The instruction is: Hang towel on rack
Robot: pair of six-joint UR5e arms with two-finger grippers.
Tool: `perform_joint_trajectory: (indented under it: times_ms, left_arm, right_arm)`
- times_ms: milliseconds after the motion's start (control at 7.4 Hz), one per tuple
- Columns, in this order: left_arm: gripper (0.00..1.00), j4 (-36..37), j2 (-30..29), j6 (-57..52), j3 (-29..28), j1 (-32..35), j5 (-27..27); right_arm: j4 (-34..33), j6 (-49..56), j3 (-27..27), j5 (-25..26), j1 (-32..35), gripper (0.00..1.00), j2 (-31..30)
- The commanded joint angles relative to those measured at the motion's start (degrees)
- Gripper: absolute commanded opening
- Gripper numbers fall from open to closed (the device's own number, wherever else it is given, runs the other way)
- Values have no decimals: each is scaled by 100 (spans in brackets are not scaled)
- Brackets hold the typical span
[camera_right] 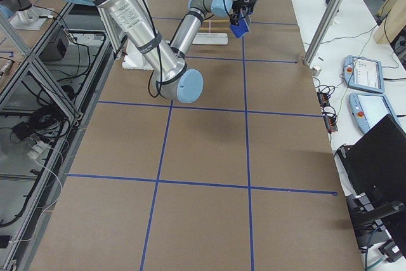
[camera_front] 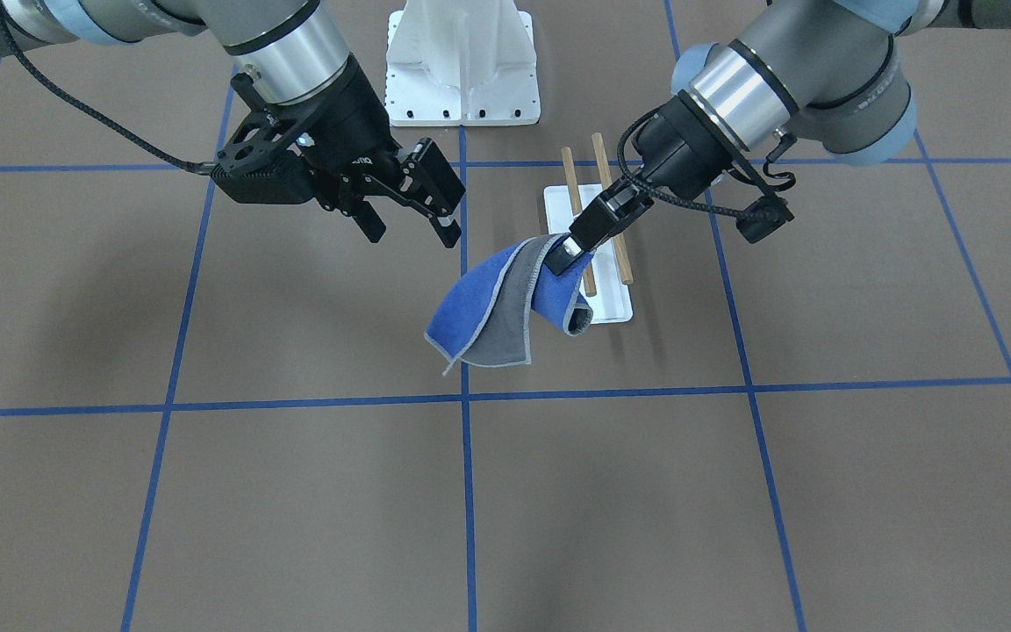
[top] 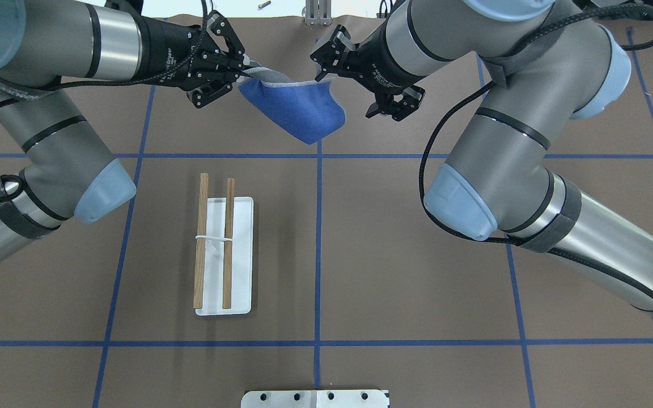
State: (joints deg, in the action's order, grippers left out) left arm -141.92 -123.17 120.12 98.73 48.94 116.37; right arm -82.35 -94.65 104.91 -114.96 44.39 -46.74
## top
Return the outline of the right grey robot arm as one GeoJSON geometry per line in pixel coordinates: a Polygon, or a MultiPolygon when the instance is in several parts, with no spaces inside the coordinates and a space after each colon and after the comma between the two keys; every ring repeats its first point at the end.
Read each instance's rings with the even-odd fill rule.
{"type": "Polygon", "coordinates": [[[354,43],[337,25],[311,59],[352,78],[396,121],[417,83],[474,52],[490,81],[445,114],[426,144],[419,196],[440,229],[564,258],[653,320],[653,236],[541,162],[570,120],[617,100],[628,52],[653,46],[653,7],[581,10],[572,1],[405,1],[354,43]]]}

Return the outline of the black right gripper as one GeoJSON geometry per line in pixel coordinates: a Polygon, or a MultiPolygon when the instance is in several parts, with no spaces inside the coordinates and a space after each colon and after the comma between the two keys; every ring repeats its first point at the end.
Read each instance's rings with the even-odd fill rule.
{"type": "Polygon", "coordinates": [[[392,57],[386,31],[386,26],[380,25],[367,39],[353,43],[347,28],[337,25],[318,39],[310,58],[319,66],[316,82],[333,73],[352,78],[373,93],[374,103],[366,118],[381,114],[402,121],[420,108],[425,90],[415,85],[420,77],[402,69],[392,57]]]}

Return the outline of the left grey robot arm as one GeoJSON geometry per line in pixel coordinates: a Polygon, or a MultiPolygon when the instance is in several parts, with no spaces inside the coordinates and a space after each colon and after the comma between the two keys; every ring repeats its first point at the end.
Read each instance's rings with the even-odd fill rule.
{"type": "Polygon", "coordinates": [[[0,124],[31,161],[0,176],[0,261],[58,230],[129,202],[134,181],[66,90],[169,86],[203,108],[249,60],[229,21],[143,16],[142,1],[0,1],[0,124]]]}

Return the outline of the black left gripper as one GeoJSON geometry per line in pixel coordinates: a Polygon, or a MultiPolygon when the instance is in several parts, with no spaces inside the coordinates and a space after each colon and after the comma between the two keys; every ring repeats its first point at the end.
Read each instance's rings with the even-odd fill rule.
{"type": "Polygon", "coordinates": [[[251,78],[251,59],[233,26],[219,12],[203,25],[176,25],[144,16],[143,52],[137,81],[186,91],[196,108],[203,108],[251,78]]]}

